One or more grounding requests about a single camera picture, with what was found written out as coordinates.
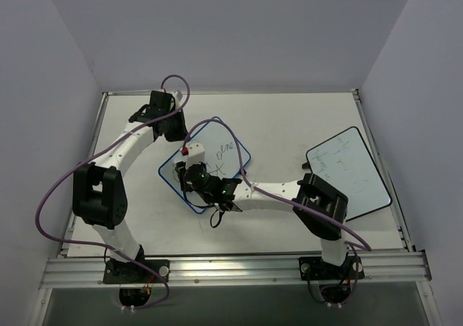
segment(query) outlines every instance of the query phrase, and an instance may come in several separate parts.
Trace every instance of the whiteboard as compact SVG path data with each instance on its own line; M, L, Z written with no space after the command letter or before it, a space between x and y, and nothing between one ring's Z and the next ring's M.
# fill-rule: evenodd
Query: whiteboard
M391 195L357 127L308 150L306 157L314 174L349 199L346 220L391 205Z
M214 116L212 119L222 121L218 116ZM208 122L191 136L191 140L196 140L203 145L205 149L206 168L211 175L221 178L234 178L239 173L237 148L234 146L234 140L225 127L216 122ZM251 159L251 155L239 140L238 143L243 165L246 166ZM186 202L183 197L182 189L180 188L180 180L175 171L175 165L178 162L187 160L187 157L182 156L180 153L181 146L182 145L180 145L179 149L159 167L159 176L161 176L188 207L193 209L195 213L202 214L206 209L195 207L194 205L206 205L203 199L196 192L190 192L187 195L189 202Z
M129 118L150 99L150 92L110 95L103 111L96 150L110 145ZM351 126L367 135L351 93L201 93L192 94L184 109L187 128L220 117L251 152L246 166L251 181L278 183L300 180L301 164L312 147ZM320 239L294 212L256 210L226 214L213 229L214 209L196 214L158 175L178 148L159 138L138 156L124 175L129 207L125 220L146 255L249 254L317 252ZM400 249L402 240L390 207L349 222L374 249ZM73 239L101 241L81 218L75 218ZM68 257L102 257L97 246L71 244Z

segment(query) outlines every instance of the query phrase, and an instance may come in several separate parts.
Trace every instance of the blue frame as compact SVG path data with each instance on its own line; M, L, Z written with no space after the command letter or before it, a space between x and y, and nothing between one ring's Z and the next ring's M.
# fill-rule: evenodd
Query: blue frame
M222 122L224 122L222 119L220 119L218 116L213 116L211 119L218 119ZM203 127L201 127L194 135L192 135L190 137L190 140L192 140L194 137L196 137L197 134L199 134L206 126L208 126L209 124L214 124L213 122L208 122L206 124L203 125ZM238 140L238 143L240 145L240 147L242 147L246 153L249 155L249 159L243 163L243 167L245 167L250 161L251 161L251 154L249 152L248 149L246 149L246 147L241 143L240 140ZM170 155L170 157L166 160L166 162L164 162L162 165L159 166L158 168L158 175L167 183L167 185L170 186L170 188L172 190L174 190L174 192L183 200L183 202L185 202L185 204L190 207L192 209L193 212L195 212L196 214L203 214L207 209L203 209L203 211L201 212L198 212L190 203L188 203L187 201L185 201L185 199L183 198L183 195L181 195L168 181L166 178L164 178L161 174L161 169L178 153L178 150L173 153L172 155Z

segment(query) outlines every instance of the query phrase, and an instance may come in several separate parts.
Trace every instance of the small whiteboard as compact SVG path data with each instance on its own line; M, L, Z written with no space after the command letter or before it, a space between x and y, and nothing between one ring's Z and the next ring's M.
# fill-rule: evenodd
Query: small whiteboard
M222 121L219 117L214 116L212 119ZM239 173L238 150L234 146L234 141L225 127L216 122L208 122L202 126L196 134L191 136L191 140L197 140L205 149L205 163L208 172L213 176L221 178L234 178ZM239 142L239 148L242 155L243 165L246 166L251 155L243 144ZM179 149L159 167L159 176L179 195L182 200L183 192L180 188L180 182L175 171L175 165L180 161L186 161L187 157L182 156ZM197 214L204 213L205 209L195 207L194 205L206 205L196 192L188 192L187 198L190 203L185 203Z
M349 198L346 220L392 203L384 180L357 127L350 127L307 151L312 172Z

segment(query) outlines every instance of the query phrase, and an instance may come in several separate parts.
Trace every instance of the gray floor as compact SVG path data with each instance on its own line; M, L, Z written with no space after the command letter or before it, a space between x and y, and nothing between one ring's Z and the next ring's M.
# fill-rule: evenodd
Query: gray floor
M427 325L414 283L362 284L342 309L307 286L173 288L167 302L121 313L112 289L55 290L45 325Z

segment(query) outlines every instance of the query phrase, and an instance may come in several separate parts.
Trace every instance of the white table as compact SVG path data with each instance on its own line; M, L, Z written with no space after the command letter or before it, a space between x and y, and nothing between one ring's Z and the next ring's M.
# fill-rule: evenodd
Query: white table
M149 95L111 95L104 112L96 151L114 141L127 119ZM350 126L367 141L351 93L202 94L192 95L185 110L187 128L219 116L250 151L252 181L301 179L305 152ZM180 146L164 138L147 148L124 177L129 201L126 220L146 255L251 254L320 251L320 241L294 213L256 210L227 213L212 229L212 210L195 214L158 175L158 167ZM389 207L347 223L373 249L401 249L402 241ZM101 241L80 218L72 239ZM68 257L102 256L94 246L71 245Z

